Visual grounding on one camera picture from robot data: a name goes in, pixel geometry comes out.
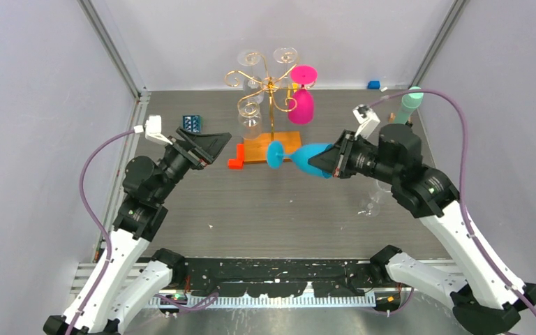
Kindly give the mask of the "clear textured wine glass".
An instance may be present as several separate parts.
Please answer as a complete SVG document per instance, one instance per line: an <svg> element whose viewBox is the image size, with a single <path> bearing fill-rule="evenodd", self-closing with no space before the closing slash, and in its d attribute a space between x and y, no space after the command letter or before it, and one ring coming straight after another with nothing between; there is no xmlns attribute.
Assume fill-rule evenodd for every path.
<svg viewBox="0 0 536 335"><path fill-rule="evenodd" d="M262 115L260 106L254 102L245 102L239 108L239 132L245 140L254 140L262 134Z"/></svg>

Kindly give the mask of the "blue wine glass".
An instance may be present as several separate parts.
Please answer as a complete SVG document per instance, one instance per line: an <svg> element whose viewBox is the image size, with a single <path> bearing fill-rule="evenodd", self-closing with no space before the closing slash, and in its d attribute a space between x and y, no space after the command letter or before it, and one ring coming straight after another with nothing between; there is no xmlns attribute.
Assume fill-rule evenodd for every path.
<svg viewBox="0 0 536 335"><path fill-rule="evenodd" d="M328 149L329 145L330 144L328 143L306 144L298 148L292 154L286 154L283 144L279 141L273 141L267 147L266 161L270 168L279 169L283 161L287 158L290 159L302 172L316 177L328 179L332 176L327 174L326 172L320 171L316 167L311 166L308 163L308 160L311 157Z"/></svg>

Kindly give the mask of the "clear stemmed wine glass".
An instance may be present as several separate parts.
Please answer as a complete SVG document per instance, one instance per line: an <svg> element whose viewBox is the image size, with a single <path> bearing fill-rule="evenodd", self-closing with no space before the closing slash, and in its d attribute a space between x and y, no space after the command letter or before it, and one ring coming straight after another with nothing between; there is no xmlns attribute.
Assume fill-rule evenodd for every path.
<svg viewBox="0 0 536 335"><path fill-rule="evenodd" d="M358 215L369 218L376 217L380 213L381 205L392 198L392 186L382 181L373 180L368 185L367 197L359 203Z"/></svg>

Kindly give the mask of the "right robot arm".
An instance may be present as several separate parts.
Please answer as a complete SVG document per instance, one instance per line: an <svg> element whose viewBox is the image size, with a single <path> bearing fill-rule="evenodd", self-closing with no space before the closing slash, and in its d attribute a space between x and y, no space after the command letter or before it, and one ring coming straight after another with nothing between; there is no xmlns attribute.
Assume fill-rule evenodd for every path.
<svg viewBox="0 0 536 335"><path fill-rule="evenodd" d="M460 271L447 273L389 245L370 259L374 283L402 283L428 295L450 308L471 334L508 334L522 311L535 310L536 284L522 281L498 257L463 209L450 178L424 164L421 150L411 127L389 124L377 144L344 131L309 164L333 177L362 174L389 184L392 197L433 233Z"/></svg>

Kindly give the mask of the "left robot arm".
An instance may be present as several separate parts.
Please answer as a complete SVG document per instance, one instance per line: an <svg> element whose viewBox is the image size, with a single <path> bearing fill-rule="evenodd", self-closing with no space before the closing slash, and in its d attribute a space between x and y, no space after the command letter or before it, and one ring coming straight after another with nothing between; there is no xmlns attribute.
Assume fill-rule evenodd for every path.
<svg viewBox="0 0 536 335"><path fill-rule="evenodd" d="M178 128L178 138L151 133L136 126L115 135L109 145L128 135L143 133L148 140L164 144L159 162L148 156L132 158L122 183L125 197L107 230L95 216L84 192L86 170L80 174L80 197L105 240L105 255L98 262L80 293L61 315L45 321L46 334L123 334L135 316L163 288L180 288L186 280L184 256L161 248L129 285L126 277L153 241L168 213L165 200L189 170L211 165L231 140L230 133L199 134Z"/></svg>

